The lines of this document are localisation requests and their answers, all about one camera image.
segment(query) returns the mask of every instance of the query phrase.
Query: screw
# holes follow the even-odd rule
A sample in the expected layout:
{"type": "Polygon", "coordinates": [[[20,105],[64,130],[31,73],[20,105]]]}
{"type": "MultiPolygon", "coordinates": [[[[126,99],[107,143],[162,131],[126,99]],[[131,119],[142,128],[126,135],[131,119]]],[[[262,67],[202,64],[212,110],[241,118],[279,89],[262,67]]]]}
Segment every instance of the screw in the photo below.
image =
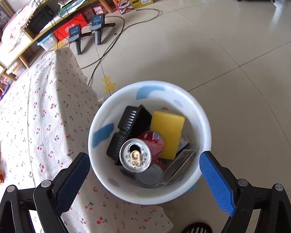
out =
{"type": "Polygon", "coordinates": [[[276,184],[275,188],[276,188],[277,191],[282,191],[283,190],[283,186],[280,185],[280,184],[276,184]]]}
{"type": "Polygon", "coordinates": [[[241,185],[242,187],[246,187],[246,186],[248,186],[248,181],[245,179],[240,179],[238,181],[238,184],[241,185]]]}
{"type": "Polygon", "coordinates": [[[8,186],[8,188],[6,189],[9,193],[13,192],[15,190],[14,186],[8,186]]]}
{"type": "Polygon", "coordinates": [[[42,187],[49,187],[51,185],[51,181],[50,180],[44,180],[42,183],[41,183],[41,186],[42,187]]]}

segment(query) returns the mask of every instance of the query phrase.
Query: tiled floor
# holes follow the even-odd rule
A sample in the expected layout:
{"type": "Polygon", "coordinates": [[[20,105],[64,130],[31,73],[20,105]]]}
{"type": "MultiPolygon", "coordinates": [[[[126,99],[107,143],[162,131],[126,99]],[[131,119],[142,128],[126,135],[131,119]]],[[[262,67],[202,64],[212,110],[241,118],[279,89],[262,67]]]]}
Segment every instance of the tiled floor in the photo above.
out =
{"type": "MultiPolygon", "coordinates": [[[[184,88],[208,116],[219,162],[253,185],[282,183],[291,201],[291,1],[155,0],[146,8],[161,15],[120,37],[95,72],[92,88],[110,96],[104,75],[115,90],[143,80],[184,88]]],[[[133,11],[124,15],[125,25],[155,15],[133,11]]],[[[103,45],[82,40],[81,67],[101,57],[120,32],[120,18],[106,21],[117,25],[104,31],[103,45]]],[[[84,69],[85,75],[93,68],[84,69]]],[[[203,178],[196,189],[162,206],[174,223],[172,232],[197,221],[220,232],[227,219],[203,178]]],[[[257,218],[255,212],[248,233],[257,218]]]]}

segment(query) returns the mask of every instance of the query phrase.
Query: can pull tab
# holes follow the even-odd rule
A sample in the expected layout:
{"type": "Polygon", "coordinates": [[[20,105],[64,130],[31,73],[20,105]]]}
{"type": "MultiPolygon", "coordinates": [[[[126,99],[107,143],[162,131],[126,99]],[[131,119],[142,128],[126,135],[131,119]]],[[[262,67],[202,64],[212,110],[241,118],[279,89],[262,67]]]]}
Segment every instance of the can pull tab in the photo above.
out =
{"type": "Polygon", "coordinates": [[[137,150],[132,151],[132,153],[130,154],[130,162],[131,162],[133,168],[140,166],[141,154],[139,151],[137,151],[137,150]]]}

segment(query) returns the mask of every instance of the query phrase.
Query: yellow sponge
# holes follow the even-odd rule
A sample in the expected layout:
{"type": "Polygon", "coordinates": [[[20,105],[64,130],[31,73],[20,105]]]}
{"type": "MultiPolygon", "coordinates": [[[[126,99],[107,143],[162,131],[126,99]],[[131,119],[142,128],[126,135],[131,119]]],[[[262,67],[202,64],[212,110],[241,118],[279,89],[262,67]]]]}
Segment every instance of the yellow sponge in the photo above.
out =
{"type": "Polygon", "coordinates": [[[160,158],[175,159],[184,120],[183,116],[154,111],[150,130],[157,132],[164,139],[164,149],[159,156],[160,158]]]}

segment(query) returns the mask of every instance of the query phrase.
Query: white fabric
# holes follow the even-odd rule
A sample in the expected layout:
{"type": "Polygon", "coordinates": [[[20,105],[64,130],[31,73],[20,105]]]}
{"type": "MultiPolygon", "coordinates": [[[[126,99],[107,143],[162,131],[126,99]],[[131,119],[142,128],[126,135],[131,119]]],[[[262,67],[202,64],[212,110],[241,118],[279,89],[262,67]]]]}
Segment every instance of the white fabric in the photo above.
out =
{"type": "MultiPolygon", "coordinates": [[[[33,65],[0,102],[0,200],[5,189],[33,188],[53,179],[79,152],[87,152],[89,128],[98,110],[68,48],[33,65]]],[[[36,232],[43,233],[36,212],[36,232]]],[[[167,232],[172,223],[158,206],[142,206],[109,193],[90,170],[70,211],[62,215],[70,233],[167,232]]]]}

